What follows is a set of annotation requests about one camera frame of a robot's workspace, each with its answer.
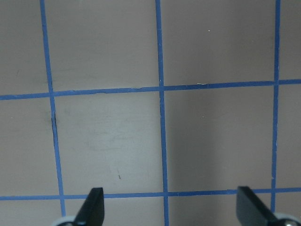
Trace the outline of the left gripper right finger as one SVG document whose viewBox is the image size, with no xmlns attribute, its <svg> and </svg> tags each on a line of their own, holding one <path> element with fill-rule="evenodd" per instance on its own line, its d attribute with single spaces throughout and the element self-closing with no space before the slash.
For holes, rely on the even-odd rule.
<svg viewBox="0 0 301 226">
<path fill-rule="evenodd" d="M 236 196 L 236 216 L 242 226 L 276 226 L 278 218 L 247 186 L 239 186 Z"/>
</svg>

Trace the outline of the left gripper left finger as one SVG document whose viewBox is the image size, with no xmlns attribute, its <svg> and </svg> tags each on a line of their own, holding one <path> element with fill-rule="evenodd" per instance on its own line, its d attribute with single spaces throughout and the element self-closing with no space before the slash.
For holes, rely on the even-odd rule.
<svg viewBox="0 0 301 226">
<path fill-rule="evenodd" d="M 104 222 L 103 188 L 92 188 L 78 211 L 73 226 L 102 226 Z"/>
</svg>

